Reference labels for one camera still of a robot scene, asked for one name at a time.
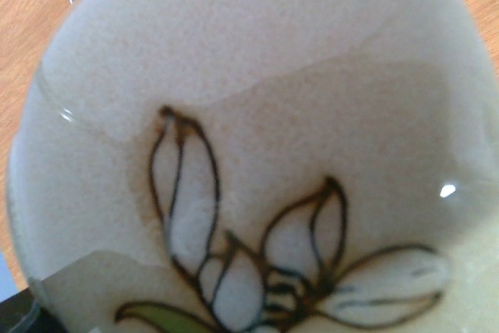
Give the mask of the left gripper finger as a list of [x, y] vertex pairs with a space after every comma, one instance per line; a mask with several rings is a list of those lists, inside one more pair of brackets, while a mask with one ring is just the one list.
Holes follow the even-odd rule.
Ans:
[[1, 302], [1, 332], [42, 332], [42, 309], [29, 289]]

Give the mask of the floral cream bowl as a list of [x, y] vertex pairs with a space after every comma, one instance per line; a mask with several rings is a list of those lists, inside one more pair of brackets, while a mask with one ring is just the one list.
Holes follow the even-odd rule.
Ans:
[[495, 332], [462, 0], [75, 0], [6, 173], [15, 332]]

